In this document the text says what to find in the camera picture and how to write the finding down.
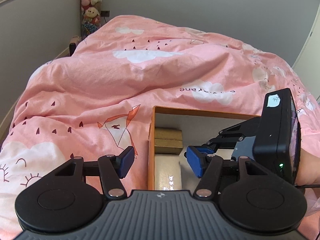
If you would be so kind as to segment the person's right hand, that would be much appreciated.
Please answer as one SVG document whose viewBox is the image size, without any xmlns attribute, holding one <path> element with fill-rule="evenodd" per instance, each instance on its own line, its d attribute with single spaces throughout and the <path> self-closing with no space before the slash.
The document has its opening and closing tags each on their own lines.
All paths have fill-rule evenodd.
<svg viewBox="0 0 320 240">
<path fill-rule="evenodd" d="M 301 149 L 296 184 L 319 185 L 319 172 L 319 157 Z"/>
</svg>

